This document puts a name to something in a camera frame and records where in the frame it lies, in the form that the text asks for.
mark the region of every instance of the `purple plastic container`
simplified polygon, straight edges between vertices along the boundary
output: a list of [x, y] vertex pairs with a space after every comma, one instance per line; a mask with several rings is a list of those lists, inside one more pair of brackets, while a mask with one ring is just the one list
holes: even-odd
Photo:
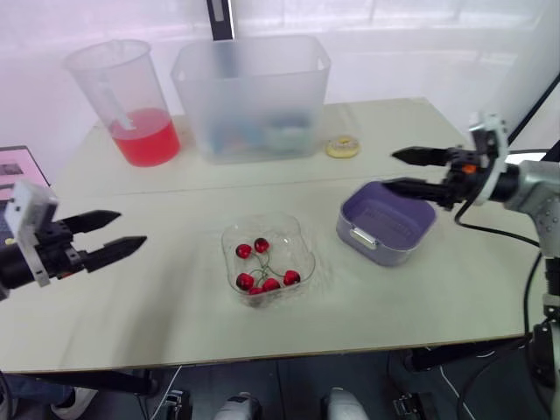
[[365, 184], [340, 209], [342, 241], [386, 266], [404, 263], [436, 219], [425, 201], [393, 194], [380, 182]]

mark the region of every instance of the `table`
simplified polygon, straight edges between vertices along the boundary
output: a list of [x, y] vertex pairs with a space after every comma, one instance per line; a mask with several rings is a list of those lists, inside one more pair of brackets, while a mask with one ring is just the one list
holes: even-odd
[[[536, 255], [528, 245], [456, 227], [440, 210], [436, 225], [399, 268], [377, 266], [338, 239], [340, 203], [361, 184], [405, 172], [436, 179], [442, 173], [399, 164], [388, 158], [392, 150], [463, 140], [424, 100], [325, 107], [326, 116], [337, 113], [346, 115], [347, 125], [331, 119], [326, 126], [360, 138], [355, 159], [319, 153], [216, 166], [187, 149], [176, 162], [144, 175], [120, 162], [110, 141], [92, 131], [57, 182], [58, 217], [96, 208], [122, 213], [109, 227], [77, 236], [77, 249], [125, 235], [149, 239], [131, 257], [90, 275], [15, 290], [0, 305], [3, 370], [235, 361], [522, 333], [522, 291]], [[240, 216], [273, 211], [299, 219], [318, 272], [305, 295], [256, 310], [229, 289], [221, 232]], [[529, 218], [494, 203], [474, 208], [466, 219], [535, 237]], [[543, 290], [538, 278], [531, 325], [541, 317]]]

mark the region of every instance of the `person's leg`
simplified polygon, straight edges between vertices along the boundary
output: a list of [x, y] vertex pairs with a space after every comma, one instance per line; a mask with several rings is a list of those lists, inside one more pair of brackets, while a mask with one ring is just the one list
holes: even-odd
[[64, 420], [74, 420], [80, 417], [97, 394], [94, 389], [39, 381], [29, 376], [16, 374], [4, 374], [4, 376], [10, 387], [12, 398], [24, 398], [50, 404], [52, 412]]
[[74, 388], [33, 379], [29, 376], [5, 374], [12, 398], [24, 398], [37, 403], [60, 405], [74, 393]]

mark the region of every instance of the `white wall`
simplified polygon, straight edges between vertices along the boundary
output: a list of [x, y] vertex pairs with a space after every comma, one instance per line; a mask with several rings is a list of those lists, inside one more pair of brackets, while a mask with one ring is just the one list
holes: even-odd
[[205, 2], [0, 0], [0, 146], [27, 144], [53, 182], [96, 121], [61, 61], [115, 38], [153, 44], [171, 112], [181, 112], [169, 73], [186, 41], [212, 38]]
[[560, 140], [560, 84], [512, 143], [512, 149], [549, 149]]
[[[458, 128], [492, 105], [513, 128], [560, 71], [557, 0], [236, 0], [240, 36], [314, 33], [328, 102], [426, 96]], [[62, 58], [113, 38], [153, 43], [171, 112], [177, 50], [210, 39], [205, 0], [0, 0], [0, 146], [28, 144], [47, 177], [95, 115]]]

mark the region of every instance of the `red liquid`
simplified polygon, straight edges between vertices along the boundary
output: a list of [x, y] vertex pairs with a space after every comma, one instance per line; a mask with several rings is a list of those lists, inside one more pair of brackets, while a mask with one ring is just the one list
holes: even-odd
[[127, 114], [134, 129], [113, 122], [109, 131], [122, 154], [134, 166], [155, 166], [173, 158], [180, 148], [169, 114], [162, 109], [144, 108]]

